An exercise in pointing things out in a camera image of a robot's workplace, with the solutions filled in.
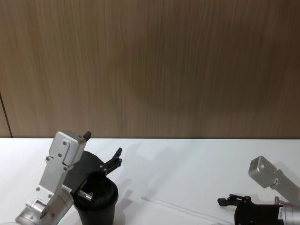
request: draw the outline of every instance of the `white table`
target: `white table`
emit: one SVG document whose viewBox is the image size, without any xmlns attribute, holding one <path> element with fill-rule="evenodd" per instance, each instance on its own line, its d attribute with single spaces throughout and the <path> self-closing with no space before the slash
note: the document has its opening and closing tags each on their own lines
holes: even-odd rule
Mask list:
<svg viewBox="0 0 300 225">
<path fill-rule="evenodd" d="M 23 210 L 45 168 L 52 139 L 0 139 L 0 224 Z M 234 224 L 229 194 L 255 203 L 280 196 L 248 176 L 249 163 L 265 156 L 300 185 L 299 140 L 90 139 L 85 150 L 103 161 L 123 148 L 122 166 L 109 174 L 119 189 L 116 225 Z M 72 207 L 62 225 L 81 225 Z"/>
</svg>

